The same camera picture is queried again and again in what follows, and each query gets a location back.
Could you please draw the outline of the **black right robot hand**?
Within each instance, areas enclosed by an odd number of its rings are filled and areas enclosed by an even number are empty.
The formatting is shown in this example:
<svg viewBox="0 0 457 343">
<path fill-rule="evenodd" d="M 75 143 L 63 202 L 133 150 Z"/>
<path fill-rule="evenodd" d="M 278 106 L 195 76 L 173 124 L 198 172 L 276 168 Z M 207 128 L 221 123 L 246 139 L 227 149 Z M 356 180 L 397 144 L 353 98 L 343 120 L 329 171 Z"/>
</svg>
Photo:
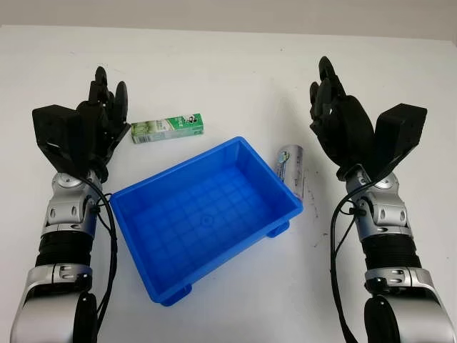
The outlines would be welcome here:
<svg viewBox="0 0 457 343">
<path fill-rule="evenodd" d="M 310 86 L 311 130 L 326 156 L 338 166 L 336 176 L 362 165 L 370 154 L 374 130 L 360 101 L 346 93 L 328 57 L 318 63 L 320 82 Z"/>
</svg>

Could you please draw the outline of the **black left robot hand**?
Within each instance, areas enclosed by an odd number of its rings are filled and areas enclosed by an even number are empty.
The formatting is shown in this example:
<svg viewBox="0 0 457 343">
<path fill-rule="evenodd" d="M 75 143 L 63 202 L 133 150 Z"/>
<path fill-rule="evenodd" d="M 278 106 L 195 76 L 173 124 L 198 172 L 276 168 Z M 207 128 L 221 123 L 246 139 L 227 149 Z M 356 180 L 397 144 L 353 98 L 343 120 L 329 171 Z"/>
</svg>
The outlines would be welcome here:
<svg viewBox="0 0 457 343">
<path fill-rule="evenodd" d="M 109 91 L 106 71 L 99 66 L 91 81 L 88 99 L 81 102 L 76 110 L 84 123 L 89 169 L 104 183 L 109 177 L 107 165 L 114 150 L 131 127 L 127 122 L 128 92 L 125 82 L 120 81 L 114 93 Z"/>
</svg>

